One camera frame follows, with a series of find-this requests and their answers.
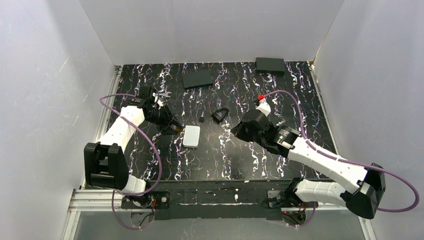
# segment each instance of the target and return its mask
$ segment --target gray wall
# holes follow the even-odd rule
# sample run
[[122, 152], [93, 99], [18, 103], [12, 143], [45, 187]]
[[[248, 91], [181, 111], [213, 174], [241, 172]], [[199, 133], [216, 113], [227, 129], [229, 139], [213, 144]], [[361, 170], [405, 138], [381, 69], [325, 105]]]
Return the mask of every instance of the gray wall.
[[115, 65], [312, 61], [343, 0], [80, 0]]
[[[340, 153], [376, 162], [424, 194], [424, 1], [346, 0], [317, 55], [316, 74]], [[387, 177], [381, 207], [412, 191]], [[378, 212], [379, 239], [424, 239], [424, 209]]]
[[114, 66], [78, 0], [2, 0], [0, 73], [0, 238], [60, 239]]

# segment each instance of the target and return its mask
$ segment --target black box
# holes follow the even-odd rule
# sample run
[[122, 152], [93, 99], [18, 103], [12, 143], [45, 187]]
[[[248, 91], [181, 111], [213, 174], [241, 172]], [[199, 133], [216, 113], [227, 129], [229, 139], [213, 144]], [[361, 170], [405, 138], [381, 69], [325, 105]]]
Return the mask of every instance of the black box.
[[211, 72], [206, 70], [183, 74], [182, 83], [184, 84], [184, 88], [188, 89], [203, 85], [211, 85], [214, 83], [214, 80], [212, 79]]
[[256, 58], [256, 72], [261, 74], [281, 74], [287, 71], [286, 63], [282, 58]]

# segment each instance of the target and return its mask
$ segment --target purple cable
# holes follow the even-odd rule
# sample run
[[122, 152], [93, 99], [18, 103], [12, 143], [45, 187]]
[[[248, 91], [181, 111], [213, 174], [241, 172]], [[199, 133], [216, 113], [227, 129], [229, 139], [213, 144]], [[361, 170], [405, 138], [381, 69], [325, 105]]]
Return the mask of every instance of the purple cable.
[[[135, 98], [135, 95], [132, 94], [127, 94], [127, 93], [117, 93], [117, 94], [111, 94], [111, 95], [107, 95], [104, 96], [102, 98], [100, 98], [100, 103], [107, 109], [111, 110], [112, 112], [114, 112], [115, 114], [117, 114], [118, 116], [120, 116], [121, 114], [115, 110], [113, 107], [108, 106], [106, 103], [103, 102], [103, 99], [107, 99], [110, 97], [116, 97], [116, 96], [127, 96], [127, 97], [132, 97]], [[132, 123], [131, 121], [129, 121], [128, 119], [126, 119], [125, 117], [121, 116], [121, 118], [129, 125], [131, 125], [133, 128], [135, 128], [143, 137], [144, 139], [146, 139], [146, 141], [150, 144], [151, 148], [153, 149], [154, 154], [156, 155], [156, 159], [157, 159], [157, 164], [159, 165], [159, 173], [157, 174], [157, 179], [154, 182], [154, 184], [147, 190], [142, 191], [142, 192], [136, 192], [136, 193], [125, 193], [126, 196], [139, 196], [139, 195], [143, 195], [146, 193], [149, 193], [150, 191], [152, 191], [154, 188], [156, 188], [156, 186], [158, 185], [159, 181], [161, 180], [162, 177], [162, 162], [161, 162], [161, 157], [159, 156], [159, 152], [158, 149], [156, 149], [155, 145], [153, 144], [152, 140], [150, 140], [150, 138], [138, 127], [136, 126], [134, 123]], [[114, 198], [115, 198], [115, 190], [113, 190], [112, 192], [112, 212], [113, 215], [115, 216], [116, 220], [119, 222], [119, 224], [121, 224], [123, 227], [127, 228], [127, 229], [131, 229], [131, 230], [137, 230], [137, 229], [142, 229], [144, 227], [146, 227], [147, 225], [149, 225], [151, 222], [149, 222], [148, 224], [144, 225], [144, 226], [140, 226], [140, 227], [134, 227], [134, 226], [128, 226], [125, 223], [123, 223], [119, 218], [117, 213], [115, 212], [115, 206], [114, 206]]]
[[[300, 116], [300, 132], [302, 134], [302, 137], [304, 139], [306, 139], [306, 143], [315, 151], [316, 148], [314, 147], [314, 145], [309, 141], [308, 137], [306, 136], [306, 133], [305, 133], [305, 130], [304, 130], [304, 125], [303, 125], [303, 115], [302, 115], [301, 107], [299, 106], [298, 101], [296, 100], [296, 98], [292, 94], [290, 94], [288, 91], [284, 91], [284, 90], [272, 91], [270, 93], [265, 94], [264, 95], [264, 98], [268, 97], [269, 95], [276, 94], [276, 93], [286, 94], [287, 96], [289, 96], [293, 100], [294, 104], [296, 105], [296, 108], [297, 108], [297, 111], [299, 113], [299, 116]], [[327, 158], [330, 158], [330, 159], [333, 159], [333, 160], [336, 160], [337, 159], [336, 157], [331, 156], [331, 155], [329, 155], [329, 154], [327, 154], [325, 152], [322, 152], [320, 150], [318, 150], [316, 152], [319, 153], [319, 154], [321, 154], [321, 155], [323, 155], [323, 156], [325, 156], [325, 157], [327, 157]], [[383, 173], [389, 174], [389, 175], [391, 175], [391, 176], [393, 176], [393, 177], [401, 180], [408, 187], [410, 187], [411, 190], [413, 191], [413, 194], [415, 195], [415, 201], [410, 206], [405, 207], [405, 208], [401, 208], [401, 209], [387, 209], [387, 208], [381, 208], [381, 207], [379, 207], [379, 208], [377, 208], [379, 211], [388, 212], [388, 213], [402, 213], [402, 212], [407, 212], [407, 211], [410, 211], [410, 210], [414, 209], [418, 205], [418, 203], [420, 202], [420, 194], [418, 193], [417, 189], [412, 185], [411, 182], [409, 182], [408, 180], [406, 180], [405, 178], [403, 178], [399, 174], [394, 173], [394, 172], [389, 171], [389, 170], [386, 170], [384, 168], [372, 166], [372, 165], [365, 164], [365, 163], [350, 161], [350, 160], [346, 160], [346, 159], [343, 159], [343, 158], [339, 158], [338, 161], [339, 162], [342, 162], [342, 163], [345, 163], [345, 164], [357, 165], [357, 166], [361, 166], [361, 167], [364, 167], [364, 168], [373, 169], [373, 170], [376, 170], [376, 171], [379, 171], [379, 172], [383, 172]]]

